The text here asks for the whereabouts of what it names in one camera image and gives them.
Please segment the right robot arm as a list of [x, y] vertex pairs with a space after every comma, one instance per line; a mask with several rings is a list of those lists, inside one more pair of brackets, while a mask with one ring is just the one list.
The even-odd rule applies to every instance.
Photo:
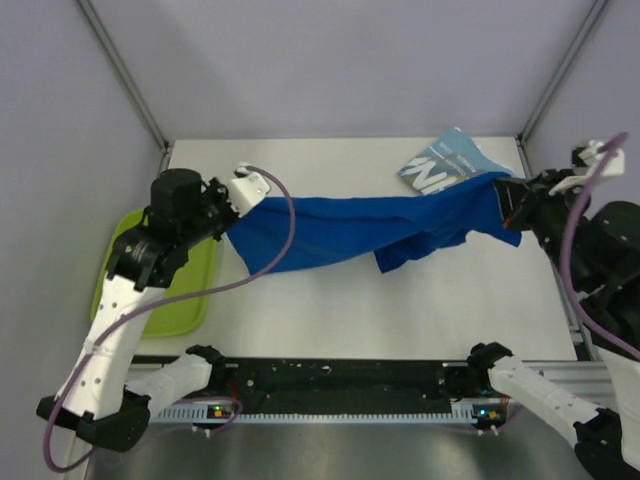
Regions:
[[639, 207], [614, 201], [593, 217], [577, 206], [581, 187], [552, 193], [567, 171], [499, 178], [503, 225], [530, 231], [557, 268], [573, 309], [591, 333], [615, 396], [614, 408], [583, 400], [525, 366], [503, 345], [474, 346], [466, 380], [476, 394], [510, 397], [553, 428], [594, 479], [639, 476]]

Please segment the royal blue t-shirt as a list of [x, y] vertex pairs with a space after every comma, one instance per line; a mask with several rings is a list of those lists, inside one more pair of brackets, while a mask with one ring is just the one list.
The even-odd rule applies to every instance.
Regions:
[[517, 247], [521, 234], [504, 228], [494, 174], [436, 194], [413, 197], [262, 201], [228, 232], [250, 273], [325, 267], [373, 254], [381, 273], [465, 243], [471, 232]]

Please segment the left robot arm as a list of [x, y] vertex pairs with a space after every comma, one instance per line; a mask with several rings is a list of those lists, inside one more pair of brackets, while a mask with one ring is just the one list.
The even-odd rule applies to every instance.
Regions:
[[73, 372], [55, 395], [39, 401], [45, 431], [70, 430], [90, 445], [130, 450], [151, 417], [200, 391], [216, 396], [227, 374], [220, 353], [193, 346], [150, 376], [128, 382], [129, 367], [151, 311], [164, 304], [189, 251], [221, 238], [239, 213], [228, 188], [189, 169], [170, 169], [151, 185], [139, 221], [116, 237], [95, 318]]

